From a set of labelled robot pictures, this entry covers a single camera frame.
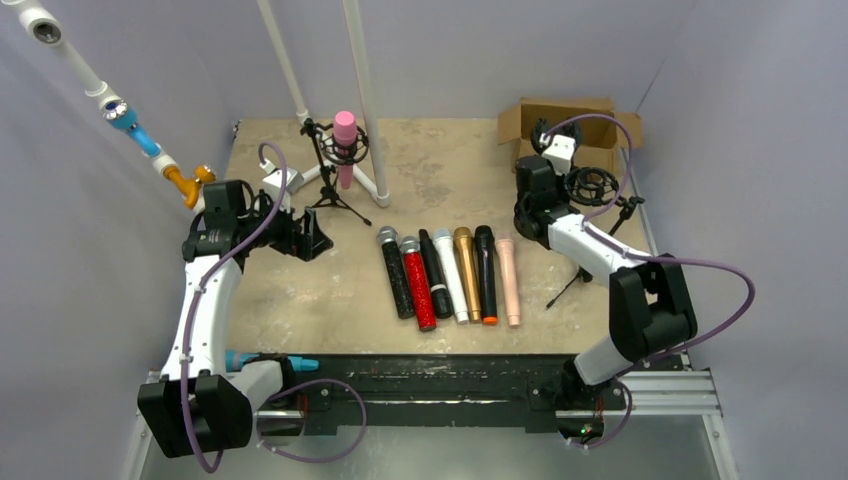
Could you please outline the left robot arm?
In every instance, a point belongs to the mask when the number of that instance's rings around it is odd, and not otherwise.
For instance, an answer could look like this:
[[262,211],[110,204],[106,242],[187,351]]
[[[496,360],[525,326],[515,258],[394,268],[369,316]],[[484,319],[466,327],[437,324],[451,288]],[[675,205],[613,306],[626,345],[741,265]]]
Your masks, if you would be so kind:
[[290,360],[271,354],[228,373],[232,301],[249,254],[270,248],[304,262],[332,249],[317,212],[301,216],[245,182],[211,183],[182,245],[185,295],[177,333],[158,380],[140,386],[138,410],[167,458],[246,446],[255,413],[293,381]]

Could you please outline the cardboard box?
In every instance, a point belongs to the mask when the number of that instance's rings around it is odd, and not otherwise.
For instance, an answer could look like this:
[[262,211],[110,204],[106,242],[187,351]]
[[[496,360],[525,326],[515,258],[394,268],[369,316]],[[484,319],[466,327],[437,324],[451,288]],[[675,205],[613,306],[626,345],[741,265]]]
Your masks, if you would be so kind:
[[[616,109],[609,98],[542,99],[524,97],[512,107],[502,111],[497,119],[497,143],[514,147],[515,160],[533,155],[531,138],[536,136],[536,125],[545,120],[552,127],[573,117],[598,113],[619,120],[629,132],[633,148],[643,145],[641,117],[632,112]],[[579,120],[565,128],[577,134],[577,151],[574,164],[578,167],[598,167],[621,173],[619,153],[627,146],[624,133],[611,121],[591,118]]]

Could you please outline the peach pink microphone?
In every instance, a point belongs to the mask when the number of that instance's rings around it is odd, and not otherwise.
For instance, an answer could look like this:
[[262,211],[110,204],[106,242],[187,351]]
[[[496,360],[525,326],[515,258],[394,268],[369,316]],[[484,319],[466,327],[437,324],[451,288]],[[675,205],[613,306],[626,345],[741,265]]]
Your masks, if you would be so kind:
[[515,244],[508,232],[498,232],[495,239],[504,290],[507,323],[510,328],[521,325],[521,305],[515,262]]

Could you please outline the black glitter microphone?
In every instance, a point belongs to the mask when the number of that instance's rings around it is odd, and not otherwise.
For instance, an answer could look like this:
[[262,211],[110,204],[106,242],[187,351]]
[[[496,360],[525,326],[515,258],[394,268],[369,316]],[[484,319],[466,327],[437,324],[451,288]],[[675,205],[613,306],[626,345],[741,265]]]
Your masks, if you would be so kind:
[[400,319],[412,318],[415,316],[414,302],[398,243],[397,231],[391,226],[381,227],[377,233],[377,242],[383,255],[397,316]]

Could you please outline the round base mic stand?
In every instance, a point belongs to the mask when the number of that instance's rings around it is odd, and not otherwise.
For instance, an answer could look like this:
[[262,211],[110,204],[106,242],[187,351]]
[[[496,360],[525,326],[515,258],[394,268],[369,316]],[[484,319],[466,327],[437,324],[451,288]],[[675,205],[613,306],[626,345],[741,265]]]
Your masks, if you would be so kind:
[[531,141],[535,143],[539,143],[543,135],[547,133],[549,130],[548,120],[546,118],[539,118],[531,132]]

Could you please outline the tripod mic stand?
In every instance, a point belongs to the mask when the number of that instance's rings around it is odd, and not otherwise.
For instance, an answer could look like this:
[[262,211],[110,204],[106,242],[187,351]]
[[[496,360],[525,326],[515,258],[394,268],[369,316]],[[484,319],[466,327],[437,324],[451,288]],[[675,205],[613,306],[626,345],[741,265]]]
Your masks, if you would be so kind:
[[624,183],[608,170],[578,167],[559,191],[548,167],[534,201],[539,243],[578,265],[575,277],[605,282],[610,274],[633,262],[630,247],[617,238],[625,223],[646,203],[638,194],[621,192]]
[[[372,222],[360,214],[356,209],[350,206],[341,198],[338,191],[338,166],[340,161],[336,158],[334,143],[333,143],[333,125],[323,125],[312,118],[307,117],[300,127],[299,133],[302,136],[310,138],[313,150],[317,158],[317,175],[322,180],[323,185],[320,188],[320,198],[312,208],[336,208],[353,213],[366,226],[371,226]],[[362,127],[358,126],[358,138],[356,143],[355,155],[348,163],[353,164],[355,168],[361,163],[369,153],[369,139]]]

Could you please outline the gold microphone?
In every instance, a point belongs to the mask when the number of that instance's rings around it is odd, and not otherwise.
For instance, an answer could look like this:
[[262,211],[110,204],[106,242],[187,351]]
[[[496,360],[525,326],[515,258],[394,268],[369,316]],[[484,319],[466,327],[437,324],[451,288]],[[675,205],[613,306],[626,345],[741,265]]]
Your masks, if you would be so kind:
[[468,227],[459,227],[453,233],[454,245],[458,253],[461,280],[472,323],[482,322],[476,270],[473,255],[473,235]]

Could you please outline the white microphone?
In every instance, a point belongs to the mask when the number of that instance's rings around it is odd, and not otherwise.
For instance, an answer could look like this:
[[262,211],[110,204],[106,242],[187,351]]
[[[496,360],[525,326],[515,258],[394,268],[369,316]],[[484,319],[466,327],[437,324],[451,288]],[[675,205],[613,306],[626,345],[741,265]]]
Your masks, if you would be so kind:
[[439,255],[456,321],[460,325],[468,324],[470,314],[450,231],[446,228],[437,229],[434,232],[433,243]]

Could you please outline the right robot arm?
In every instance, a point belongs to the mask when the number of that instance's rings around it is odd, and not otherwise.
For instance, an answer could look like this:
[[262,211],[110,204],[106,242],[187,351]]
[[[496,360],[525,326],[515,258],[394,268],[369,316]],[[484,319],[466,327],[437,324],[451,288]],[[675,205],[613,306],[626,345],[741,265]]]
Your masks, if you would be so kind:
[[608,333],[567,362],[574,388],[595,387],[653,354],[691,340],[697,321],[682,267],[673,256],[651,256],[597,229],[580,206],[596,212],[618,204],[622,182],[611,192],[579,180],[573,165],[579,145],[576,118],[550,127],[538,123],[534,154],[516,167],[514,225],[526,239],[575,262],[578,272],[608,291]]

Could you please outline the black orange-tipped microphone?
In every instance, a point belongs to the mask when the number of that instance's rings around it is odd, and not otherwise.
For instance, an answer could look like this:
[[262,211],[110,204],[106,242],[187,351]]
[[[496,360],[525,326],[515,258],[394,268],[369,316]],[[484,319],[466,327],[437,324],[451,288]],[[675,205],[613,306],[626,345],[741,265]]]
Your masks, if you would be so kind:
[[494,261],[495,243],[494,233],[490,226],[480,225],[475,229],[474,246],[482,322],[484,325],[494,326],[498,323],[498,312]]

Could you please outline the red glitter microphone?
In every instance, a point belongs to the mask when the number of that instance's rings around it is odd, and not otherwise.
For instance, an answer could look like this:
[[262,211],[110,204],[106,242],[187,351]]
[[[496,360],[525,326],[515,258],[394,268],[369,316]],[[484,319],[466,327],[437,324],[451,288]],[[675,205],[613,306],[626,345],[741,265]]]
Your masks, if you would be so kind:
[[400,251],[413,299],[418,329],[421,332],[435,330],[437,322],[419,241],[413,236],[404,237],[400,243]]

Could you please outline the plain black microphone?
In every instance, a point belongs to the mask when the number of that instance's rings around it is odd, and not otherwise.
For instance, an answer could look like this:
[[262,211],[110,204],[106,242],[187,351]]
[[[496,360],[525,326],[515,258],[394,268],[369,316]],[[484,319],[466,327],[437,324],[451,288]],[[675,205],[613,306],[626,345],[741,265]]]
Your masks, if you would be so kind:
[[439,255],[428,231],[426,229],[420,229],[418,234],[420,252],[425,267],[435,316],[437,319],[448,319],[453,315],[454,311],[450,293],[446,286]]

